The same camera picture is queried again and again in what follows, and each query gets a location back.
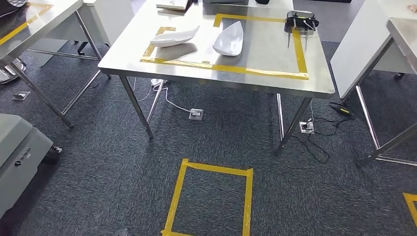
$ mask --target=black item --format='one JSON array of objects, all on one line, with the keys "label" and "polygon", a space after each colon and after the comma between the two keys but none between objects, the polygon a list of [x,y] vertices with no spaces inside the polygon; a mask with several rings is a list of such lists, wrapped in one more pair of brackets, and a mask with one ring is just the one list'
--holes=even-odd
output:
[{"label": "black item", "polygon": [[48,153],[46,153],[45,157],[42,159],[42,163],[47,165],[56,165],[60,161],[59,149],[59,147],[52,145]]},{"label": "black item", "polygon": [[87,46],[88,42],[82,42],[81,45],[78,47],[77,53],[80,56],[85,56],[86,54],[82,52],[82,50]]},{"label": "black item", "polygon": [[404,73],[398,73],[394,76],[394,80],[401,80],[404,77]]},{"label": "black item", "polygon": [[268,4],[269,3],[269,0],[255,0],[257,3],[260,3],[260,4]]},{"label": "black item", "polygon": [[10,4],[8,0],[0,0],[0,18],[17,10],[19,10],[19,7]]},{"label": "black item", "polygon": [[289,11],[287,13],[287,19],[285,20],[284,31],[291,33],[293,31],[293,27],[296,27],[298,31],[308,31],[309,29],[316,31],[317,26],[319,26],[319,21],[316,20],[314,13]]},{"label": "black item", "polygon": [[335,103],[335,102],[330,102],[329,103],[329,106],[333,110],[337,111],[338,113],[340,113],[340,114],[342,114],[344,116],[350,117],[352,115],[352,112],[349,111],[349,109],[346,108],[345,106],[343,106],[342,104]]}]

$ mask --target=stainless steel table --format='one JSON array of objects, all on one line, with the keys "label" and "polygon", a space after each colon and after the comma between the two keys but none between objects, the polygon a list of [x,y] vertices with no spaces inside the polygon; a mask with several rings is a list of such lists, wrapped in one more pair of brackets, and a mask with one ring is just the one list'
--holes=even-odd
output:
[{"label": "stainless steel table", "polygon": [[368,112],[368,108],[366,106],[365,100],[362,95],[362,91],[360,89],[360,84],[363,82],[365,78],[368,77],[369,73],[373,70],[375,65],[378,61],[382,58],[384,53],[388,50],[391,44],[396,43],[409,62],[413,71],[417,74],[417,20],[414,19],[406,19],[406,18],[390,18],[387,22],[387,29],[390,33],[390,38],[388,39],[388,43],[383,48],[383,50],[378,54],[378,56],[374,59],[370,67],[364,73],[364,75],[360,78],[357,83],[356,91],[359,96],[360,103],[362,105],[363,112],[365,114],[366,122],[369,127],[369,131],[371,133],[372,141],[375,146],[375,151],[370,154],[367,158],[360,160],[357,165],[359,167],[363,167],[373,160],[381,160],[381,161],[388,161],[406,165],[417,166],[417,162],[415,161],[407,161],[402,159],[396,159],[391,157],[386,157],[384,154],[397,146],[398,144],[402,143],[410,136],[417,133],[417,123],[403,131],[401,134],[397,135],[395,138],[391,139],[384,145],[380,145],[378,142],[377,134],[375,132],[374,126],[372,124],[371,117]]},{"label": "stainless steel table", "polygon": [[100,55],[91,35],[81,19],[78,9],[83,5],[82,0],[30,0],[23,9],[11,14],[9,17],[0,19],[0,67],[9,65],[16,74],[22,78],[29,87],[36,92],[40,98],[62,119],[70,128],[72,123],[65,117],[66,113],[77,102],[88,86],[98,76],[98,71],[72,99],[67,107],[61,112],[42,91],[26,76],[26,74],[13,62],[25,50],[29,49],[37,40],[47,35],[52,29],[58,26],[71,14],[75,14],[81,28],[86,34],[96,57],[80,56],[66,53],[53,53],[36,51],[57,56],[72,57],[79,59],[101,60]]},{"label": "stainless steel table", "polygon": [[[157,9],[154,2],[147,1],[98,67],[105,73],[120,76],[149,137],[152,137],[149,122],[162,87],[145,118],[127,76],[278,93],[280,147],[283,147],[311,99],[326,99],[335,92],[317,32],[309,36],[307,49],[305,38],[298,31],[291,35],[288,46],[288,35],[284,32],[287,12],[285,9],[200,2],[191,5],[183,14]],[[244,29],[242,53],[237,57],[221,56],[212,45],[218,34],[236,21],[241,21]],[[187,43],[168,48],[155,48],[149,44],[156,34],[195,25],[200,29]],[[281,93],[305,97],[286,133],[282,123]]]}]

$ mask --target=gray machine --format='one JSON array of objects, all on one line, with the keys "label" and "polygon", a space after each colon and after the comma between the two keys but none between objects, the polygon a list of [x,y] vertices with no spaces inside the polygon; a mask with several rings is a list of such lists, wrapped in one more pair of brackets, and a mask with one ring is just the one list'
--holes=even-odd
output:
[{"label": "gray machine", "polygon": [[13,207],[39,163],[58,161],[60,149],[19,116],[0,114],[0,218]]}]

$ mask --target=white ceramic dish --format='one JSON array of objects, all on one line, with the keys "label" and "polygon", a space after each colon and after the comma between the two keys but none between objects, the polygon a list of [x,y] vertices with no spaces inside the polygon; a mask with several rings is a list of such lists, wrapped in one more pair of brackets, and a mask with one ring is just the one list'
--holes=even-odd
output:
[{"label": "white ceramic dish", "polygon": [[237,56],[242,52],[243,28],[240,21],[225,28],[217,37],[213,48],[225,56]]},{"label": "white ceramic dish", "polygon": [[150,43],[155,47],[171,47],[181,43],[185,43],[192,39],[198,31],[197,26],[195,29],[187,30],[187,31],[174,31],[174,32],[167,32],[160,35],[155,36]]}]

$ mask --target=cable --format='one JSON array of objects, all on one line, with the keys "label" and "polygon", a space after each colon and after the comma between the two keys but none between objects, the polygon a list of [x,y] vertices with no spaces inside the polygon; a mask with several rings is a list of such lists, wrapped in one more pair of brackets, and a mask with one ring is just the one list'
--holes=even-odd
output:
[{"label": "cable", "polygon": [[[158,87],[159,86],[161,86],[161,84],[158,84],[158,85],[155,85],[154,87],[153,87],[153,91],[158,91]],[[186,112],[191,112],[190,110],[187,110],[187,109],[185,109],[185,108],[182,108],[182,107],[180,107],[180,106],[178,106],[178,105],[176,105],[176,104],[174,104],[173,102],[171,102],[170,100],[168,100],[168,88],[163,88],[162,90],[165,90],[165,100],[168,102],[168,103],[170,103],[171,105],[173,105],[173,106],[175,106],[176,108],[178,108],[178,109],[181,109],[181,110],[183,110],[183,111],[186,111]]]},{"label": "cable", "polygon": [[133,91],[136,89],[136,77],[135,77],[135,82],[133,83]]},{"label": "cable", "polygon": [[313,99],[310,101],[311,119],[314,121]]},{"label": "cable", "polygon": [[305,20],[303,20],[304,24],[306,24],[308,27],[310,27],[312,30],[316,31],[311,25],[309,25]]},{"label": "cable", "polygon": [[336,132],[337,132],[337,128],[339,128],[339,125],[340,124],[342,124],[342,123],[344,123],[344,122],[347,122],[347,121],[349,121],[349,120],[354,120],[355,119],[355,117],[353,116],[353,115],[351,115],[350,117],[348,117],[348,118],[345,118],[345,119],[343,119],[343,120],[330,120],[330,119],[326,119],[326,118],[321,118],[321,117],[314,117],[314,112],[313,112],[313,105],[312,105],[312,103],[313,103],[313,100],[311,100],[311,102],[310,102],[310,110],[311,110],[311,121],[308,121],[307,122],[307,124],[308,123],[310,123],[310,122],[313,122],[314,121],[314,118],[316,118],[316,119],[321,119],[321,120],[324,120],[324,121],[327,121],[327,122],[335,122],[336,124],[334,124],[333,126],[334,126],[334,132],[333,133],[331,133],[331,134],[322,134],[322,133],[319,133],[319,132],[316,132],[316,131],[313,131],[313,132],[311,132],[311,133],[309,133],[308,134],[308,141],[312,144],[312,145],[314,145],[314,146],[316,146],[318,149],[320,149],[322,152],[324,152],[324,154],[327,156],[327,158],[324,160],[324,161],[322,161],[322,160],[319,160],[317,157],[316,157],[316,155],[314,154],[314,153],[312,153],[311,152],[311,150],[310,150],[310,148],[308,147],[308,145],[305,143],[305,142],[303,142],[299,137],[297,137],[297,136],[295,136],[295,135],[291,135],[291,137],[294,137],[294,138],[296,138],[303,146],[305,146],[306,148],[307,148],[307,151],[314,157],[314,159],[317,161],[317,162],[319,162],[319,163],[321,163],[321,164],[325,164],[325,163],[327,163],[328,162],[328,160],[330,159],[330,155],[329,155],[329,153],[326,151],[326,150],[324,150],[321,146],[319,146],[319,145],[317,145],[315,142],[313,142],[313,141],[311,141],[311,135],[312,134],[319,134],[319,135],[323,135],[323,136],[333,136],[333,135],[336,135]]},{"label": "cable", "polygon": [[150,85],[148,94],[144,98],[142,98],[141,100],[138,100],[138,102],[145,100],[149,96],[151,91],[152,91],[152,85]]},{"label": "cable", "polygon": [[182,108],[182,107],[180,107],[180,106],[175,105],[173,102],[171,102],[170,100],[168,100],[168,88],[163,88],[162,90],[166,90],[166,91],[165,91],[165,100],[167,100],[167,102],[168,102],[168,103],[170,103],[170,104],[174,105],[176,108],[181,109],[181,110],[183,110],[183,111],[186,111],[186,112],[191,112],[191,111],[189,111],[189,110],[187,110],[187,109],[185,109],[185,108]]}]

